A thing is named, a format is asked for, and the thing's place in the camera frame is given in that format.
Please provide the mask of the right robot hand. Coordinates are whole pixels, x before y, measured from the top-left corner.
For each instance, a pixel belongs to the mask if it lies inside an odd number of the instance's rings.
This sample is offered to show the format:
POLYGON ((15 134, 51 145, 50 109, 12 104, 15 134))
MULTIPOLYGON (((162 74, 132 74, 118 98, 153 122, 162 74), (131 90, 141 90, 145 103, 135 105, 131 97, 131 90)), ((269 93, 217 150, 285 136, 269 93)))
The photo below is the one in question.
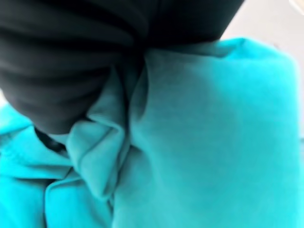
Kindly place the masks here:
POLYGON ((3 0, 0 88, 29 119, 16 144, 63 157, 200 155, 224 145, 236 114, 220 41, 241 0, 3 0))

